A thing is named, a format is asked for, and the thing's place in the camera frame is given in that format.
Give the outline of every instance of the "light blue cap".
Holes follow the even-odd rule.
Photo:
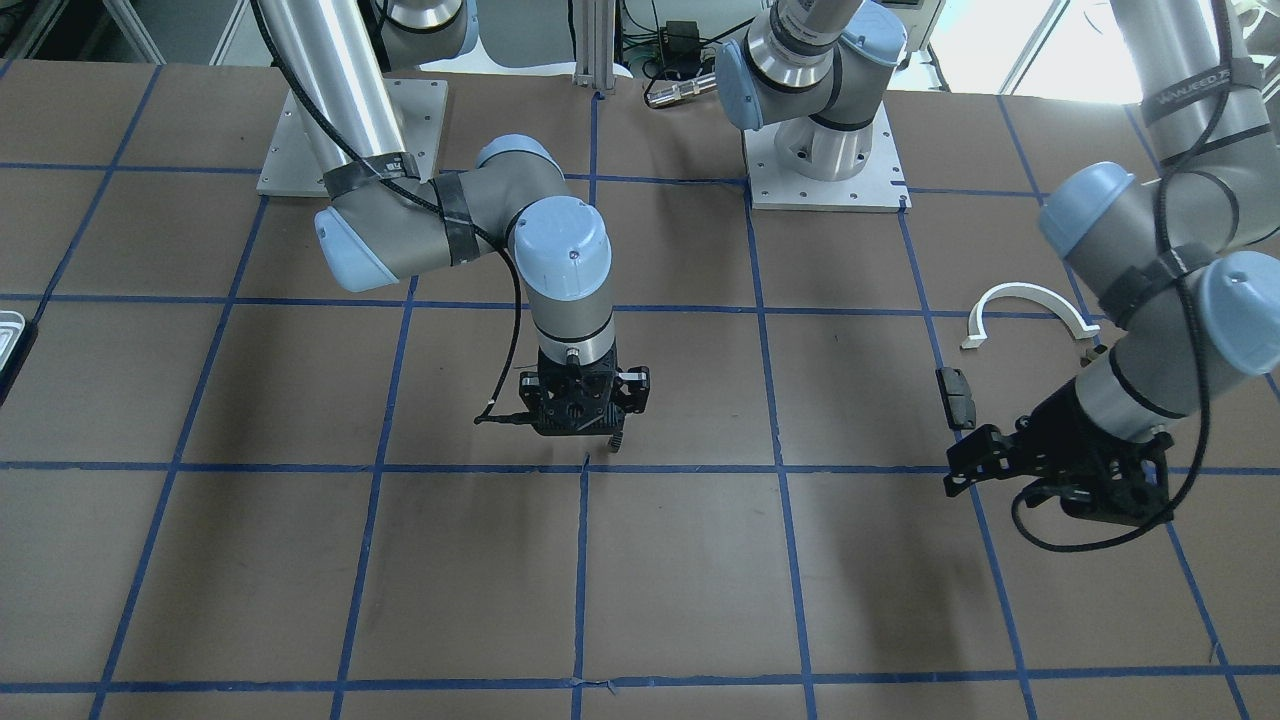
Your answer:
[[[378,255],[365,245],[338,210],[325,208],[316,213],[316,237],[329,270],[347,292],[364,292],[399,282]]]
[[[906,27],[892,10],[877,3],[863,3],[840,40],[877,65],[895,68],[906,47]]]
[[[1248,250],[1215,260],[1197,288],[1204,331],[1245,375],[1280,363],[1280,260]]]
[[[737,129],[760,129],[764,115],[755,97],[751,68],[736,40],[730,40],[716,53],[716,92],[724,115]]]
[[[556,169],[561,172],[561,176],[564,174],[564,170],[561,170],[559,163],[557,163],[556,159],[552,158],[552,154],[543,147],[543,143],[529,137],[527,135],[504,135],[502,137],[493,138],[489,145],[485,145],[484,149],[480,150],[480,155],[476,158],[476,167],[483,168],[485,163],[492,160],[495,155],[502,155],[503,152],[532,152],[539,158],[545,158],[548,163],[556,165]]]
[[[516,266],[525,283],[552,300],[581,300],[604,284],[613,249],[604,219],[577,197],[534,202],[512,232]]]
[[[466,0],[467,35],[462,38],[462,49],[458,55],[466,55],[476,49],[476,40],[480,38],[480,14],[476,9],[476,0]]]
[[[1084,240],[1120,193],[1133,184],[1133,174],[1115,163],[1098,163],[1075,173],[1044,201],[1039,228],[1059,258],[1066,258]]]

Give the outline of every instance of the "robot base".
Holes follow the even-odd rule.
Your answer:
[[[751,205],[760,210],[837,210],[849,213],[896,213],[911,206],[902,177],[902,161],[881,105],[876,111],[874,142],[867,164],[856,176],[823,182],[790,170],[778,161],[773,136],[778,124],[742,133]]]
[[[388,79],[387,92],[399,117],[404,147],[417,160],[417,170],[426,182],[435,176],[435,156],[444,128],[444,106],[449,86],[443,79]],[[262,160],[257,178],[259,195],[284,197],[329,197],[320,165],[298,114],[302,113],[293,94],[284,100],[284,109],[275,124],[271,146]]]

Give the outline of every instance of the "gray floor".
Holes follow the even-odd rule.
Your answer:
[[[255,193],[274,70],[0,69],[0,300],[41,329],[0,409],[0,716],[1280,716],[1274,379],[1216,407],[1176,530],[1059,557],[1020,483],[942,493],[936,366],[1007,428],[1091,347],[1016,301],[959,343],[998,282],[1097,307],[1034,220],[1088,163],[1153,176],[1125,109],[891,94],[911,211],[804,214],[750,209],[714,102],[445,79],[443,168],[525,132],[608,223],[654,377],[621,454],[471,424],[497,259],[334,284],[323,202]]]

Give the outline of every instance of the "mounting plate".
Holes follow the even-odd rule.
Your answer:
[[[872,122],[876,138],[861,172],[846,181],[808,178],[778,163],[773,136],[781,123],[742,133],[746,168],[751,179],[751,205],[759,210],[836,210],[846,213],[897,213],[911,206],[902,176],[897,143],[888,127],[884,105]]]
[[[417,170],[426,182],[435,176],[435,156],[444,129],[444,105],[449,85],[443,79],[388,79],[387,92],[401,120],[404,146],[417,160]],[[297,100],[289,92],[280,110],[280,119],[271,136],[271,146],[262,160],[257,178],[259,195],[285,197],[328,197],[320,165],[311,152],[311,142],[298,122]]]

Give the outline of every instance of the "blue joint cap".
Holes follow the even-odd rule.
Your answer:
[[[906,27],[892,10],[877,3],[863,3],[845,26],[840,40],[877,65],[896,68],[906,47]]]
[[[512,247],[529,287],[559,301],[600,290],[613,264],[604,219],[595,208],[567,195],[544,197],[525,209],[512,232]]]
[[[465,0],[465,5],[467,35],[462,38],[462,49],[458,50],[458,55],[466,55],[475,50],[476,41],[480,40],[480,13],[476,9],[476,0]]]
[[[532,152],[539,158],[545,159],[548,163],[556,165],[559,170],[561,177],[564,176],[564,170],[561,170],[559,163],[552,158],[552,154],[543,147],[541,142],[529,137],[527,135],[504,135],[502,137],[493,138],[489,145],[485,145],[480,150],[480,155],[476,158],[476,167],[483,168],[485,163],[492,160],[497,155],[503,152]]]
[[[755,82],[751,68],[742,56],[742,49],[736,40],[721,45],[716,53],[716,92],[721,99],[724,115],[737,129],[760,129],[764,115],[760,101],[755,96]]]
[[[399,282],[338,210],[316,213],[316,237],[329,270],[347,292],[364,292]]]
[[[1196,290],[1204,332],[1245,375],[1280,363],[1280,260],[1248,250],[1215,260]]]
[[[1115,163],[1075,173],[1044,201],[1039,228],[1059,258],[1066,259],[1111,205],[1133,184],[1133,174]]]

